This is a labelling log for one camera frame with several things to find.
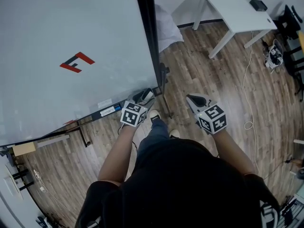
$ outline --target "chair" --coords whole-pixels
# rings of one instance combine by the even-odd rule
[[[303,20],[299,17],[295,11],[295,7],[291,6],[291,10],[285,5],[284,14],[279,16],[278,20],[274,21],[277,26],[279,33],[282,34],[284,40],[297,39],[297,31],[301,29],[298,21],[303,23]]]

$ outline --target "label sticker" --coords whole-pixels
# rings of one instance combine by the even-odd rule
[[[112,112],[114,112],[114,111],[115,111],[114,107],[111,106],[110,108],[107,108],[107,109],[101,111],[101,112],[100,112],[100,115],[101,115],[101,116],[106,116],[106,115],[109,115],[110,113],[112,113]]]
[[[105,108],[105,107],[107,107],[109,105],[112,105],[112,99],[107,99],[105,101],[99,102],[98,103],[98,109]]]

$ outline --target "black box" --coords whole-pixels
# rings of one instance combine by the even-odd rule
[[[266,7],[265,3],[263,3],[261,0],[251,0],[250,4],[256,11],[259,12],[265,12],[268,8]]]

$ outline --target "black t-shirt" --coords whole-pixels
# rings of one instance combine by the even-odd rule
[[[262,178],[242,175],[199,143],[174,139],[147,149],[120,187],[94,182],[76,227],[261,227],[260,200],[279,205]]]

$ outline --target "jeans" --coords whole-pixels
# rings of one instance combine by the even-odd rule
[[[148,136],[145,137],[138,148],[137,158],[140,156],[152,145],[169,140],[168,126],[161,119],[155,119],[152,122],[152,128]]]

